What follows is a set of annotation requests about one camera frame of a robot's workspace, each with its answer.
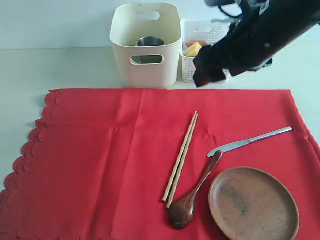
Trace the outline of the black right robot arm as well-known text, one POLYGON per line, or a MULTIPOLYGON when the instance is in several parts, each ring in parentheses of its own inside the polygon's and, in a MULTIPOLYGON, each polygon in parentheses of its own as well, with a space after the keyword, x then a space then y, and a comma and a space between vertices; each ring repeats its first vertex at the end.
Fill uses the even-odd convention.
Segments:
POLYGON ((257 72, 273 63, 273 56, 320 23, 318 0, 207 0, 230 22, 227 35, 203 46, 194 58, 197 87, 257 72))

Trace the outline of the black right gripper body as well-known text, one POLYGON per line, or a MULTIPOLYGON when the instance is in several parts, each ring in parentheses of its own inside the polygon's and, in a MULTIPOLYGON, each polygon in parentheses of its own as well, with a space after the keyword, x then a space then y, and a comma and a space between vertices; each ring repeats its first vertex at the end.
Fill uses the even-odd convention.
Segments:
POLYGON ((193 60, 197 87, 273 63, 273 56, 320 22, 318 0, 237 0, 242 10, 227 35, 200 49, 193 60))

